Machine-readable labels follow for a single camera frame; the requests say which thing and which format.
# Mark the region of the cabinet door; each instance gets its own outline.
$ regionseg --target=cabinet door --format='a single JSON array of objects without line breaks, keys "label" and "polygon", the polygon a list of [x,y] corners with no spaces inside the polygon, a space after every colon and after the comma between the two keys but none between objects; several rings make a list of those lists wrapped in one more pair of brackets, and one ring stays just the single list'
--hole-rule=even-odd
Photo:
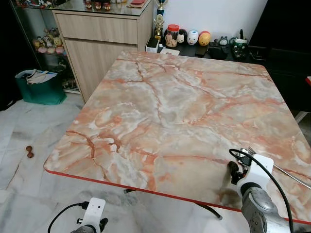
[{"label": "cabinet door", "polygon": [[136,46],[65,40],[80,91],[85,101],[92,95],[113,62],[123,50]]}]

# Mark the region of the jar lid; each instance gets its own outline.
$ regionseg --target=jar lid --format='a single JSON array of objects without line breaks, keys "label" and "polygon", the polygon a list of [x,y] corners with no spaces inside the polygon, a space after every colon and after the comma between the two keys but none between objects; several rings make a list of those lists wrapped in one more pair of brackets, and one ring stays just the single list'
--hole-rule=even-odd
[{"label": "jar lid", "polygon": [[167,29],[168,29],[169,31],[171,31],[171,32],[177,32],[177,31],[179,31],[179,26],[176,25],[176,24],[169,24],[169,25],[167,26]]}]

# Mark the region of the marble table top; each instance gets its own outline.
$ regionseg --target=marble table top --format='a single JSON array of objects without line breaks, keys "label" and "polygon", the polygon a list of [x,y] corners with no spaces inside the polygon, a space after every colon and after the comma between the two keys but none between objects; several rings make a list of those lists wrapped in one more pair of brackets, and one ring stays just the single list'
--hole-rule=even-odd
[{"label": "marble table top", "polygon": [[[232,210],[230,148],[251,146],[300,179],[311,149],[263,66],[124,51],[48,157],[54,174]],[[273,170],[294,219],[311,190]],[[270,181],[282,217],[286,208]]]}]

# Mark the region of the white tile floor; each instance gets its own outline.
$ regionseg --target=white tile floor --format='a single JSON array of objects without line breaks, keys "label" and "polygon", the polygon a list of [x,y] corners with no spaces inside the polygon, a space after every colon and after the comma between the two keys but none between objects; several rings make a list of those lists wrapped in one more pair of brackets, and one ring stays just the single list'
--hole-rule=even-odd
[{"label": "white tile floor", "polygon": [[[141,192],[124,194],[122,188],[45,172],[44,161],[82,106],[79,95],[68,94],[60,105],[21,100],[0,112],[0,233],[45,233],[65,206],[91,197],[107,202],[106,233],[249,232],[241,213],[215,208],[223,216],[219,221],[190,202]],[[302,121],[307,126],[306,136],[310,121]],[[27,157],[27,145],[34,148],[32,159]],[[66,211],[52,233],[77,229],[76,220],[83,215],[79,207]]]}]

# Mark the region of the small wooden object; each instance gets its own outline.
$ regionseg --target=small wooden object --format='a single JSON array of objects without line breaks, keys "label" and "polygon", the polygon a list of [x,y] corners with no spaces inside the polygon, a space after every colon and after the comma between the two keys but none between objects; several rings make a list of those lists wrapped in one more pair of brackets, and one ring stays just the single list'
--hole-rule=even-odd
[{"label": "small wooden object", "polygon": [[33,147],[32,146],[27,146],[26,150],[28,151],[27,157],[32,158],[34,156],[34,153],[32,153]]}]

